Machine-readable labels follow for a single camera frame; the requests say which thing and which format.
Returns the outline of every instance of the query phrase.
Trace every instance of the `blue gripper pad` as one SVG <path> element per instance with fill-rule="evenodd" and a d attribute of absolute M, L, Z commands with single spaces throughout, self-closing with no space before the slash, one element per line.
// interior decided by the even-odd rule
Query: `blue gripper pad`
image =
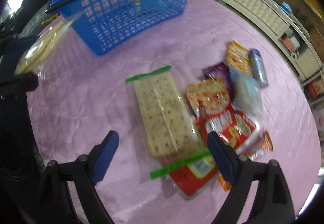
<path fill-rule="evenodd" d="M 103 180 L 106 171 L 110 165 L 110 162 L 117 150 L 119 145 L 119 135 L 113 131 L 110 135 L 108 142 L 103 148 L 99 158 L 93 166 L 93 175 L 91 182 L 93 185 L 96 185 L 98 182 Z"/>
<path fill-rule="evenodd" d="M 232 152 L 234 152 L 234 156 L 237 156 L 235 151 L 230 146 L 225 145 L 216 132 L 210 132 L 208 134 L 207 147 L 223 178 L 233 186 L 235 183 L 234 165 L 227 152 L 230 155 L 233 155 Z"/>

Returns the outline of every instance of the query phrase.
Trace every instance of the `light blue plastic bag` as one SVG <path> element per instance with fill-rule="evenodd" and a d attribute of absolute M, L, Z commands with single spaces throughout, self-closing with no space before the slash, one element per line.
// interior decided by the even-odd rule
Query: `light blue plastic bag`
<path fill-rule="evenodd" d="M 233 106 L 245 113 L 262 115 L 263 106 L 258 82 L 239 70 L 229 68 L 234 85 Z"/>

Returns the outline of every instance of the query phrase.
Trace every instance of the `screw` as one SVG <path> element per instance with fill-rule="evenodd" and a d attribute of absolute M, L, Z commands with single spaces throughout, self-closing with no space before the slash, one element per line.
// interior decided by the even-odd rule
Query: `screw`
<path fill-rule="evenodd" d="M 56 165 L 56 161 L 55 160 L 51 160 L 51 161 L 48 162 L 47 165 L 50 166 L 50 167 L 53 167 L 53 166 Z"/>
<path fill-rule="evenodd" d="M 245 155 L 239 155 L 239 159 L 241 161 L 246 161 L 247 160 L 247 156 L 245 156 Z"/>
<path fill-rule="evenodd" d="M 278 161 L 277 161 L 277 160 L 274 160 L 274 159 L 271 159 L 271 160 L 270 160 L 270 164 L 272 164 L 273 166 L 277 166 L 277 165 L 279 165 L 279 164 L 278 164 Z"/>
<path fill-rule="evenodd" d="M 88 159 L 88 156 L 87 155 L 80 155 L 79 156 L 79 161 L 81 161 L 81 162 L 84 162 L 84 161 L 86 161 Z"/>

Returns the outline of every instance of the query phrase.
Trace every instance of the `plastic wrapper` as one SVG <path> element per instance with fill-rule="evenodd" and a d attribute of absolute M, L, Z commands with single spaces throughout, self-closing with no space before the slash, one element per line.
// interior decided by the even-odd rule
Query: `plastic wrapper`
<path fill-rule="evenodd" d="M 80 16 L 77 14 L 68 21 L 61 21 L 46 30 L 19 60 L 15 75 L 27 72 L 36 73 L 41 79 L 46 76 L 46 64 L 57 50 L 69 27 Z"/>
<path fill-rule="evenodd" d="M 231 76 L 230 76 L 229 68 L 225 65 L 224 62 L 216 64 L 215 66 L 205 68 L 203 69 L 202 73 L 206 79 L 208 78 L 215 79 L 218 77 L 222 78 L 225 83 L 229 97 L 231 100 L 233 100 L 234 91 L 233 91 Z"/>
<path fill-rule="evenodd" d="M 166 66 L 126 80 L 135 88 L 146 150 L 161 167 L 206 150 L 170 69 Z"/>
<path fill-rule="evenodd" d="M 225 83 L 220 77 L 189 84 L 186 96 L 196 117 L 199 116 L 199 101 L 202 101 L 208 114 L 219 113 L 230 102 Z"/>
<path fill-rule="evenodd" d="M 258 121 L 241 111 L 234 111 L 231 104 L 228 104 L 221 113 L 210 118 L 200 102 L 199 114 L 197 124 L 200 126 L 203 138 L 206 140 L 210 131 L 216 131 L 238 154 L 250 148 L 260 138 Z M 210 185 L 218 174 L 217 166 L 209 156 L 170 172 L 167 178 L 185 199 L 192 199 Z"/>
<path fill-rule="evenodd" d="M 235 88 L 233 106 L 253 115 L 263 112 L 259 83 L 251 76 L 230 68 L 231 78 Z"/>
<path fill-rule="evenodd" d="M 263 132 L 261 139 L 250 148 L 250 150 L 241 153 L 239 150 L 236 150 L 237 154 L 246 155 L 251 161 L 255 161 L 258 158 L 261 158 L 266 152 L 273 151 L 273 144 L 270 138 L 268 131 Z M 221 174 L 218 175 L 218 181 L 225 191 L 228 191 L 232 188 L 231 184 L 224 180 Z"/>
<path fill-rule="evenodd" d="M 252 76 L 249 51 L 235 41 L 228 45 L 226 62 L 230 68 Z"/>

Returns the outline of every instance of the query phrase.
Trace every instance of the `pink tablecloth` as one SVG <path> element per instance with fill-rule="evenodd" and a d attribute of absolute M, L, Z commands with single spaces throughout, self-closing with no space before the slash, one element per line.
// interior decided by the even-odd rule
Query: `pink tablecloth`
<path fill-rule="evenodd" d="M 179 89 L 201 77 L 201 69 L 224 60 L 235 39 L 261 51 L 270 86 L 261 92 L 261 125 L 268 129 L 286 176 L 297 213 L 320 167 L 320 143 L 307 104 L 293 74 L 257 30 L 213 0 L 189 0 L 184 14 L 124 42 L 105 56 L 95 56 L 71 30 L 35 92 L 28 93 L 30 119 L 45 162 L 73 161 L 100 143 L 109 130 L 120 136 L 119 148 L 96 190 L 116 223 L 210 224 L 228 193 L 215 182 L 185 201 L 165 179 L 149 180 L 151 164 L 134 121 L 135 99 L 125 79 L 165 65 L 173 67 Z M 256 185 L 240 222 L 247 219 Z M 86 222 L 75 188 L 72 198 Z"/>

